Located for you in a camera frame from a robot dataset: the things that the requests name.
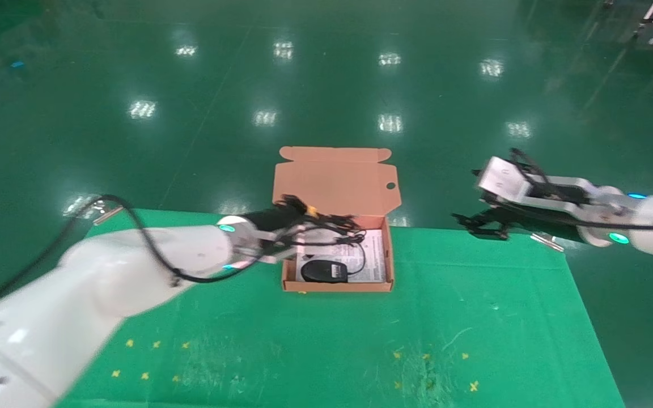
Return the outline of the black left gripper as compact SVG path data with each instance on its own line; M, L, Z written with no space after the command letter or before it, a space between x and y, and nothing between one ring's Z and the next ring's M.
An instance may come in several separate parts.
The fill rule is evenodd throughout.
M244 219L249 220L257 230L265 232L286 229L304 217L318 219L319 213L315 207L292 194L283 194L280 206L244 214Z

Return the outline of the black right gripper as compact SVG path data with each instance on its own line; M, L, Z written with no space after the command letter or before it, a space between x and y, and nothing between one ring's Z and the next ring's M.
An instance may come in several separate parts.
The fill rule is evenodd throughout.
M528 219L536 220L579 220L572 210L576 206L572 202L555 201L554 199L526 199L524 202L498 201L483 199L482 202L491 207L500 207ZM507 241L510 238L511 224L498 223L495 228L487 228L487 212L479 212L474 216L452 214L456 222L471 229L471 235L481 240Z

